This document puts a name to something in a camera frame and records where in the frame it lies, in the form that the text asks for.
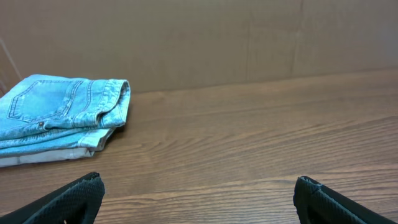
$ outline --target jeans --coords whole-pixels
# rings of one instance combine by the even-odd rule
[[[92,156],[126,123],[129,100],[127,80],[25,78],[0,99],[0,167],[26,163],[26,155],[38,158],[30,162]]]

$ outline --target back pocket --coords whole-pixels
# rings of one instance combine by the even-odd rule
[[[82,81],[39,80],[12,99],[8,118],[38,121],[68,113],[77,87]]]

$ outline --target textured black pad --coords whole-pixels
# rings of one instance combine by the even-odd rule
[[[293,201],[301,224],[394,223],[309,177],[297,179]]]
[[[92,172],[1,217],[0,223],[94,223],[104,194],[100,175]]]

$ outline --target wooden table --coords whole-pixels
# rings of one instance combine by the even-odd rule
[[[300,175],[398,222],[398,70],[131,101],[94,158],[0,169],[0,215],[97,171],[96,223],[298,223]]]

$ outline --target brown cardboard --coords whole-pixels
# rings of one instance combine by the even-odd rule
[[[395,0],[0,1],[23,77],[125,78],[134,91],[398,66]]]
[[[4,42],[0,39],[0,97],[21,81]]]
[[[398,1],[304,0],[294,75],[398,66]]]

